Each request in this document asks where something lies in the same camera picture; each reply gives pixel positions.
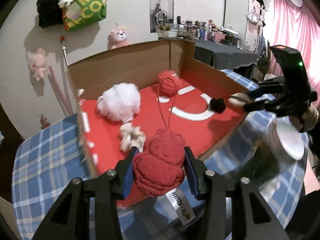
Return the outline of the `person right hand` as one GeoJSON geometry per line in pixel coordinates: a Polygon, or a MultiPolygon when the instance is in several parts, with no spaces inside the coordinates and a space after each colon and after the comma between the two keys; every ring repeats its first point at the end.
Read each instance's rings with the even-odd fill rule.
{"type": "Polygon", "coordinates": [[[290,116],[290,121],[300,133],[308,132],[317,125],[319,121],[319,111],[311,104],[301,117],[290,116]]]}

